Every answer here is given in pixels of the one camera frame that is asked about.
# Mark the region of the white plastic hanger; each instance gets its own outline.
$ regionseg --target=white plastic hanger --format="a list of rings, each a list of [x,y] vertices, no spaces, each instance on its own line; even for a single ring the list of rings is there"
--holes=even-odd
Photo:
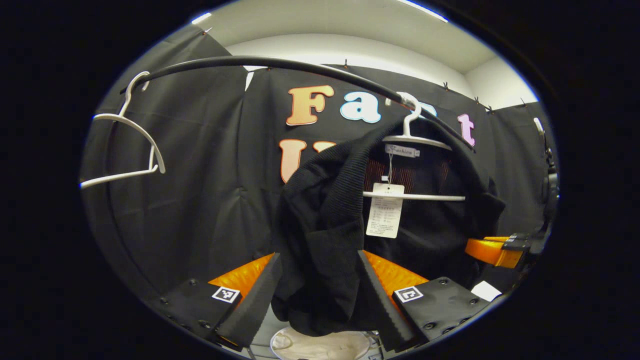
[[[413,104],[415,110],[411,112],[404,118],[403,124],[403,134],[402,135],[393,135],[393,136],[385,136],[382,141],[383,142],[412,142],[412,143],[423,143],[427,145],[433,145],[437,147],[441,147],[443,149],[447,149],[451,151],[451,147],[445,143],[431,140],[427,138],[420,138],[417,136],[412,136],[409,130],[409,124],[411,121],[414,121],[420,116],[420,112],[422,111],[422,106],[418,99],[416,99],[413,95],[406,92],[398,92],[405,102],[410,102]],[[362,196],[364,197],[390,197],[393,199],[408,199],[408,200],[433,200],[433,201],[464,201],[464,196],[446,196],[446,195],[419,195],[419,194],[393,194],[393,193],[374,193],[374,192],[362,192]]]
[[[156,142],[151,137],[151,135],[149,135],[140,125],[138,125],[135,122],[133,122],[133,121],[131,121],[131,120],[129,120],[129,119],[124,117],[124,113],[125,113],[125,111],[127,111],[127,107],[129,106],[129,103],[131,102],[131,90],[133,88],[133,84],[135,84],[136,80],[138,80],[140,77],[142,77],[144,75],[149,75],[149,72],[148,71],[143,71],[143,72],[139,73],[129,83],[129,86],[127,87],[127,91],[125,93],[124,105],[122,105],[122,109],[120,110],[120,113],[118,115],[116,115],[116,114],[108,114],[108,113],[107,114],[98,114],[98,115],[93,117],[93,120],[94,121],[95,120],[113,120],[113,121],[123,122],[124,124],[127,124],[127,125],[133,127],[137,132],[139,132],[142,135],[144,135],[145,138],[147,138],[147,140],[149,140],[149,142],[151,143],[151,153],[149,154],[149,169],[148,170],[141,170],[141,171],[134,171],[134,172],[126,172],[126,173],[123,173],[123,174],[103,176],[103,177],[98,177],[96,179],[83,181],[82,183],[80,183],[80,189],[85,189],[85,188],[88,188],[88,187],[93,186],[93,185],[106,183],[108,181],[126,179],[127,177],[133,177],[133,176],[138,176],[138,175],[151,174],[151,173],[155,172],[158,168],[160,168],[160,173],[164,174],[166,172],[166,169],[164,168],[164,161],[162,159],[162,155],[160,154],[160,150],[158,149],[158,147],[156,145]],[[147,81],[142,86],[142,91],[145,91],[147,89],[148,85],[149,85],[149,82]],[[156,158],[158,160],[158,164],[156,164],[156,165],[154,165],[154,155],[156,156]]]

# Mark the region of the ceiling light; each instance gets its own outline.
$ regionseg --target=ceiling light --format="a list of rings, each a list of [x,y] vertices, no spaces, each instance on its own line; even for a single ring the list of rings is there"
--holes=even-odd
[[[192,24],[194,24],[194,25],[195,25],[195,24],[198,24],[200,21],[203,21],[204,19],[206,19],[206,18],[208,18],[208,17],[210,17],[210,16],[211,16],[211,13],[206,13],[206,14],[204,14],[204,15],[202,15],[202,16],[200,16],[200,17],[198,17],[197,19],[192,20],[192,21],[191,21],[191,23],[192,23]]]
[[[443,18],[441,15],[439,15],[439,14],[437,14],[435,12],[432,12],[431,10],[429,10],[427,8],[424,8],[424,7],[422,7],[422,6],[418,5],[418,4],[414,4],[411,1],[407,1],[407,0],[398,0],[398,1],[403,3],[403,4],[407,4],[407,5],[411,6],[412,8],[416,8],[416,9],[422,11],[422,12],[426,12],[429,15],[437,18],[438,20],[441,20],[441,21],[444,21],[444,22],[449,22],[447,19]]]

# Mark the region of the orange letter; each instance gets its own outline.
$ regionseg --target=orange letter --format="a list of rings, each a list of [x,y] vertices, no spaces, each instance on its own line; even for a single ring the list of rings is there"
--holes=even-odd
[[[280,148],[282,149],[280,177],[286,184],[300,166],[300,153],[307,148],[307,143],[302,140],[286,139],[280,142]]]
[[[335,142],[314,142],[314,149],[317,152],[321,152],[322,150],[326,150],[335,145]]]
[[[309,125],[318,120],[318,117],[311,114],[311,107],[316,108],[316,112],[324,110],[324,96],[333,96],[333,88],[329,85],[310,86],[307,88],[293,88],[289,90],[293,96],[291,105],[291,116],[287,118],[287,125]]]

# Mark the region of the white fabric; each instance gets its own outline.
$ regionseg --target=white fabric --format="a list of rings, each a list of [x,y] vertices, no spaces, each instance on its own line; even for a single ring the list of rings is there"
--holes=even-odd
[[[356,331],[313,337],[286,327],[271,339],[271,350],[281,360],[358,360],[370,346],[369,338]]]

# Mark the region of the white wall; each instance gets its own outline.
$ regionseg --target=white wall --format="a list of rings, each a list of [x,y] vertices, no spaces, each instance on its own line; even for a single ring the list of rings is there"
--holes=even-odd
[[[465,76],[478,101],[493,109],[506,108],[524,102],[535,102],[529,85],[502,58],[494,58],[468,72]]]
[[[270,56],[316,64],[370,67],[397,72],[441,85],[470,98],[474,93],[459,72],[402,47],[366,38],[330,34],[294,34],[261,38],[227,46],[232,55]],[[247,67],[248,70],[258,67]]]

